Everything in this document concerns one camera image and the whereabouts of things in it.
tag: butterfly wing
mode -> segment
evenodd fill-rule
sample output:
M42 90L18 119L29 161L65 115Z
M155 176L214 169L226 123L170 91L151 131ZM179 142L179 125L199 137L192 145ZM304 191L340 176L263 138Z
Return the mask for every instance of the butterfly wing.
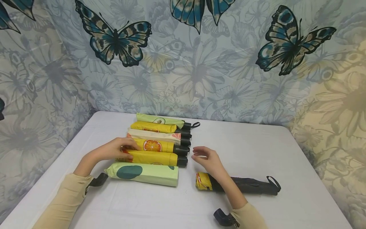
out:
M225 22L220 21L216 26L213 18L208 15L203 16L202 18L202 31L206 34L211 33L211 35L216 38L220 37L221 35L226 37L230 36L229 27Z
M32 7L34 0L3 0L10 7L19 10L23 14L27 15L30 19L35 21Z
M170 12L178 21L193 26L201 32L201 19L205 0L170 0Z
M324 27L310 32L302 41L300 52L305 54L313 53L319 45L326 40L330 40L337 29L334 27Z
M269 71L279 63L285 63L280 75L286 75L294 68L293 64L301 62L303 58L293 49L299 37L298 24L293 12L284 5L279 6L272 18L272 24L265 36L270 43L258 52L256 64L264 71Z
M10 14L14 18L14 23L22 30L31 31L35 30L40 33L44 33L47 29L53 28L52 22L46 18L39 15L35 15L35 21L29 20L21 12L13 12Z
M0 29L11 29L20 33L19 29L9 18L8 12L6 11L3 4L0 2Z
M208 10L211 12L216 26L221 15L235 2L235 0L206 0Z
M333 27L325 27L310 32L294 49L295 51L285 59L280 75L289 74L292 69L301 64L305 54L313 53L322 43L329 40L335 31Z
M76 12L80 15L84 30L92 37L90 46L95 56L106 64L111 64L114 58L113 33L111 28L91 9L76 0Z
M139 64L143 58L140 47L147 46L150 34L151 24L145 21L130 24L119 33L119 43L115 46L115 50L124 67Z

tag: white table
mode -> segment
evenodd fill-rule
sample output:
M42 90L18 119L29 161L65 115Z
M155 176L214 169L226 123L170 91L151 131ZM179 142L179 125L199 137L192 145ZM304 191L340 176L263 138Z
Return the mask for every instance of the white table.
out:
M134 114L99 111L39 179L0 229L31 228L56 194L64 176L73 172L84 154L124 137L136 120ZM271 229L350 229L323 183L291 133L284 127L186 119L201 122L192 130L192 147L217 151L233 177L266 181L273 176L281 185L278 196L246 195ZM195 174L204 169L189 156L179 168L178 187L108 179L91 187L70 228L221 228L213 213L230 210L224 194L198 191ZM97 177L112 162L100 162Z

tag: floral backdrop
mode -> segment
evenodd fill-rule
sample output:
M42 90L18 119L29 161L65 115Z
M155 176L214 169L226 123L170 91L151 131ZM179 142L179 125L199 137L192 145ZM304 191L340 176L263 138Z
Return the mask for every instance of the floral backdrop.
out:
M104 110L285 126L353 228L366 228L366 3L227 0L219 20L207 5L200 23L191 24L176 12L178 2L48 0L48 15L36 0L36 22L10 13L22 34L0 30L0 60L9 68L0 71L0 139L7 142L0 145L2 218L89 115ZM302 44L308 51L294 51L292 62L281 55L268 61L289 52L273 35L282 32L274 22L289 15L297 41L316 48ZM92 19L105 23L111 37L114 28L140 31L141 52L106 64L108 55L97 55L108 50L106 35L95 34ZM315 35L320 45L304 40ZM124 67L130 54L138 65ZM15 137L19 132L29 138Z
M45 8L36 1L32 21L7 7L21 34L0 30L0 223L93 112Z

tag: hand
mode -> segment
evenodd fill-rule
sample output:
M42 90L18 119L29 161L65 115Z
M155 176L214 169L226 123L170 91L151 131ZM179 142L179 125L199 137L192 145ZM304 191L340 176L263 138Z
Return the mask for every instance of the hand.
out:
M218 182L229 177L215 150L205 146L197 146L193 148L193 153L192 159L202 165Z
M90 151L93 157L101 160L111 160L116 158L129 158L132 159L133 156L122 152L123 148L132 148L135 150L140 150L139 146L130 137L117 137L112 141L99 146L98 148Z
M121 152L121 148L133 148L140 150L137 143L130 137L117 137L112 141L99 146L87 153L76 167L74 174L81 177L87 177L94 166L101 160L111 160L115 158L130 158L133 156Z

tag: orange slice print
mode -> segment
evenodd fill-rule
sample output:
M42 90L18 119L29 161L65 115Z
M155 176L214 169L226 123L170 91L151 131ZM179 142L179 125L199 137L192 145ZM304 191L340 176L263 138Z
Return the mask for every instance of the orange slice print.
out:
M174 133L172 134L172 137L175 137L176 139L180 139L180 133Z
M158 141L146 140L143 143L143 149L145 151L161 152L162 147L161 147L161 144Z

